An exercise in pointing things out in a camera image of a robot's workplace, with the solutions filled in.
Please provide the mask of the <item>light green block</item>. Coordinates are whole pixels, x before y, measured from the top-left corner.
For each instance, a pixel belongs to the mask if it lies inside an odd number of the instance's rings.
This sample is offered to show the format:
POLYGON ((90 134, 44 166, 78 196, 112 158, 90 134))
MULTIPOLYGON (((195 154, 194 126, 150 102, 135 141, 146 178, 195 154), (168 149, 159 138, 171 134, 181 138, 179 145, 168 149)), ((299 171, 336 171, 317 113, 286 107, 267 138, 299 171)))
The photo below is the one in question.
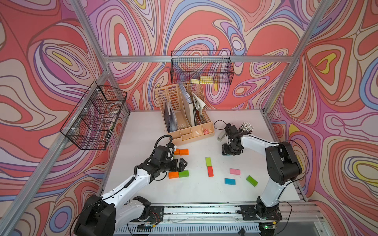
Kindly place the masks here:
POLYGON ((212 166, 212 162, 211 162, 211 158, 210 157, 206 157, 205 161, 206 161, 206 166, 207 167, 211 167, 212 166))

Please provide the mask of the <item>red block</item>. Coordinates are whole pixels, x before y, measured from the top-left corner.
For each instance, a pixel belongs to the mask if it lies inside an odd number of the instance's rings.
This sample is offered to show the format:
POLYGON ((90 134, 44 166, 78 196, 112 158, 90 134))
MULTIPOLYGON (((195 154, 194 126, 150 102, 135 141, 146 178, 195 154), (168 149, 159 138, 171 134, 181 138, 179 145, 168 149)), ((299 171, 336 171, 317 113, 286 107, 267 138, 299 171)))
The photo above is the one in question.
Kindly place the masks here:
POLYGON ((207 166, 207 171, 208 171, 208 177, 213 177, 214 176, 214 171, 212 166, 207 166))

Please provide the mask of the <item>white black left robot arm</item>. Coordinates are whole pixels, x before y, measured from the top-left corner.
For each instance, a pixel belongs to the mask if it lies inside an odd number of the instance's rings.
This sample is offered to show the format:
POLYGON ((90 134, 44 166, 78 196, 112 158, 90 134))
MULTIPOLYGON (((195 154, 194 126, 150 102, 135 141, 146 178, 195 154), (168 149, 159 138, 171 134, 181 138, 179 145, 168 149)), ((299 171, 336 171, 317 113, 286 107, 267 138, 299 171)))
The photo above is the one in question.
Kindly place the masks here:
POLYGON ((151 203, 137 192, 151 184, 161 173, 183 172, 188 163, 174 158, 175 146, 154 147, 151 155, 135 166, 134 173, 115 189, 91 196, 70 230, 76 236, 112 236, 129 222, 149 220, 151 203))

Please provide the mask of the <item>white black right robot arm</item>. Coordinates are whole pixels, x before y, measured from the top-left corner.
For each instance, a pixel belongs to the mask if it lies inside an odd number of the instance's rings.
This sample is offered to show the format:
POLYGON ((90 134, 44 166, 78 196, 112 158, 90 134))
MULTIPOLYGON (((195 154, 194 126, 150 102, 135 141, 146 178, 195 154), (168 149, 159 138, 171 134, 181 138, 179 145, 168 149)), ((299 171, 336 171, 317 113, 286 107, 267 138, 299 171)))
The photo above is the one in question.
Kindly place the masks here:
POLYGON ((248 148, 265 157, 270 179, 257 203, 265 208, 275 207, 286 186, 302 173, 292 145, 289 142, 274 143, 258 138, 247 131, 240 131, 231 124, 226 124, 224 131, 228 143, 222 145, 222 155, 240 155, 248 148))

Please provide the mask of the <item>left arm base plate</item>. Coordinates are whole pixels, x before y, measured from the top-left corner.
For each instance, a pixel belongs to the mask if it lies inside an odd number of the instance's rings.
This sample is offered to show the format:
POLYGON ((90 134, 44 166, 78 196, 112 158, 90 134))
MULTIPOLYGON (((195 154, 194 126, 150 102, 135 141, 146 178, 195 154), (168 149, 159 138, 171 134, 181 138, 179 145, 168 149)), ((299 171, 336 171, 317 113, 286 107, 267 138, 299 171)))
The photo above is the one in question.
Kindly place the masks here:
POLYGON ((142 215, 138 218, 138 220, 141 222, 162 222, 163 215, 164 206, 148 206, 143 210, 142 215))

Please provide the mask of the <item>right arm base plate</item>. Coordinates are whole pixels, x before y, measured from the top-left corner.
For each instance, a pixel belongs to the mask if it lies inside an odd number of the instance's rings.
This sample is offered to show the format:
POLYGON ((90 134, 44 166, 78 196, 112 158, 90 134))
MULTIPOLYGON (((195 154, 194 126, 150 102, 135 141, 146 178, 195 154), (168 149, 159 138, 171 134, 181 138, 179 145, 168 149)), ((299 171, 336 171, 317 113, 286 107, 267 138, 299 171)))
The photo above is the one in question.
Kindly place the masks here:
POLYGON ((236 211, 241 214, 244 221, 276 221, 282 220, 279 204, 272 207, 266 207, 264 204, 241 205, 236 211))

